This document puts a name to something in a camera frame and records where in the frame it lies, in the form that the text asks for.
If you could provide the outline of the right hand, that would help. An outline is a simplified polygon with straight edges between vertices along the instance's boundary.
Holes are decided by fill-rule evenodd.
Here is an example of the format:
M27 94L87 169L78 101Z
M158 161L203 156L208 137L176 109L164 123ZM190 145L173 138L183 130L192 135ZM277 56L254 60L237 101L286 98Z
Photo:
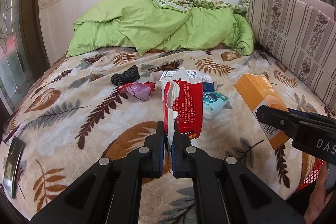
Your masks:
M310 196L309 206L303 216L306 224L311 224L317 219L332 196L332 193L328 194L325 190L327 176L328 168L327 163L325 162L319 170L319 176L316 180L314 191Z

